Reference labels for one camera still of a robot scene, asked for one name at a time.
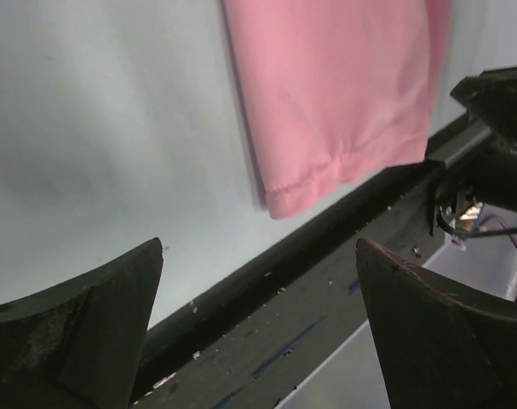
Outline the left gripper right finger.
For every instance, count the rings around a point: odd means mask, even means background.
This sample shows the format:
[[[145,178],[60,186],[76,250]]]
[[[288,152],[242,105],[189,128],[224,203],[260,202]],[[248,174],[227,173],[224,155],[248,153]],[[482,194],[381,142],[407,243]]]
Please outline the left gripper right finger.
[[[392,408],[517,408],[517,302],[369,239],[356,267]]]

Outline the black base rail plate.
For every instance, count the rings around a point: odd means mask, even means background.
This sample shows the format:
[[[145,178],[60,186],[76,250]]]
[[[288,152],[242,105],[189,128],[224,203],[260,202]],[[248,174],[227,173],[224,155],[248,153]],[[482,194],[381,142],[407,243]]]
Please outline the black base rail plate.
[[[422,263],[443,244],[434,191],[489,138],[467,118],[419,165],[385,170],[154,327],[134,408],[273,408],[363,322],[361,238]]]

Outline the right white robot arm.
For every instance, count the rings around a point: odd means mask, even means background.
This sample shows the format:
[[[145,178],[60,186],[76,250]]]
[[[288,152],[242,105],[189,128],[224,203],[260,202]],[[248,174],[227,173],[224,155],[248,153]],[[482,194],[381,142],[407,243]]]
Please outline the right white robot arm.
[[[517,228],[474,232],[452,221],[481,202],[517,213],[517,66],[465,77],[451,97],[468,127],[440,157],[445,173],[429,190],[428,224],[460,239],[517,234]]]

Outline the pink t-shirt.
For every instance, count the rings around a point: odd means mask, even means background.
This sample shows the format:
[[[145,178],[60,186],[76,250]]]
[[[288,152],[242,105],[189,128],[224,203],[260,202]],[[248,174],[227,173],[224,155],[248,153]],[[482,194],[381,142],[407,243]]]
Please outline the pink t-shirt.
[[[449,1],[223,4],[269,214],[424,159]]]

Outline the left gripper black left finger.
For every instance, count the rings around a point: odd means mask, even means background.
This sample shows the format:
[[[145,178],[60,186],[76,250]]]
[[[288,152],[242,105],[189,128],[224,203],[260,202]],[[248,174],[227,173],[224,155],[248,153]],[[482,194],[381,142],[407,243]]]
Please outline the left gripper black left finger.
[[[126,408],[163,267],[154,238],[0,304],[0,408]]]

